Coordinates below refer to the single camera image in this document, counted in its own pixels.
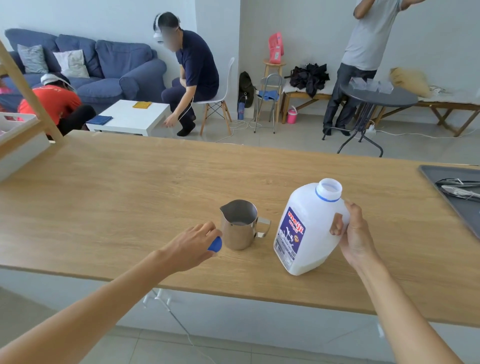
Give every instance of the blue towel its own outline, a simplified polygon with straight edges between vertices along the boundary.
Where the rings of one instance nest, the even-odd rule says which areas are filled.
[[[111,117],[111,116],[97,115],[93,119],[87,121],[87,124],[105,125],[107,122],[109,122],[112,119],[113,119],[113,117]]]
[[[260,90],[258,91],[258,95],[260,97],[263,97],[265,101],[277,101],[280,98],[280,95],[276,90],[271,90],[271,91],[263,91]]]

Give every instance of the red shirt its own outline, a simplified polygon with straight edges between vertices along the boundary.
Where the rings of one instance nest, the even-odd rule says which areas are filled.
[[[61,118],[66,118],[82,104],[76,93],[62,87],[46,85],[32,91],[49,113],[55,125],[58,125]],[[18,112],[35,114],[25,99],[18,106]]]

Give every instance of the white storage box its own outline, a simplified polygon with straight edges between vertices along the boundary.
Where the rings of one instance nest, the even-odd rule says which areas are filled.
[[[0,112],[0,146],[38,122],[35,115]],[[0,182],[50,146],[40,133],[5,156],[0,155]]]

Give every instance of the white coffee table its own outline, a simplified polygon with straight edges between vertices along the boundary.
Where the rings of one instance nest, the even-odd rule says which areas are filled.
[[[170,114],[169,104],[152,103],[148,109],[136,109],[137,101],[120,100],[110,106],[100,115],[111,116],[113,119],[105,125],[87,123],[91,132],[120,132],[150,136],[153,128]]]

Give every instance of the white wall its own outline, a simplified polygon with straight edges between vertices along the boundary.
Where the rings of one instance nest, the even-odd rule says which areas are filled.
[[[296,65],[327,63],[330,78],[336,80],[336,71],[356,23],[355,3],[355,0],[242,0],[240,72],[247,71],[254,84],[260,80],[264,73],[262,59],[268,56],[268,37],[280,31],[285,45],[283,59],[287,62],[285,74]],[[400,13],[377,78],[388,77],[392,67],[412,67],[423,70],[431,84],[476,94],[480,87],[480,49],[476,46],[480,34],[479,11],[478,0],[427,0]],[[326,102],[320,101],[302,111],[323,115],[325,107]],[[469,115],[455,111],[450,118],[458,125]],[[437,122],[430,110],[421,108],[406,110],[392,118]]]
[[[167,63],[164,80],[170,87],[171,80],[179,75],[178,62],[175,54],[153,40],[152,30],[155,15],[166,11],[176,14],[184,29],[197,30],[195,0],[83,0],[76,5],[64,0],[2,0],[0,39],[10,49],[4,31],[24,28],[94,40],[146,43]]]
[[[235,120],[239,80],[240,0],[195,0],[195,10],[197,33],[205,39],[214,55],[220,82],[227,76],[228,62],[235,57],[227,97],[228,109]]]

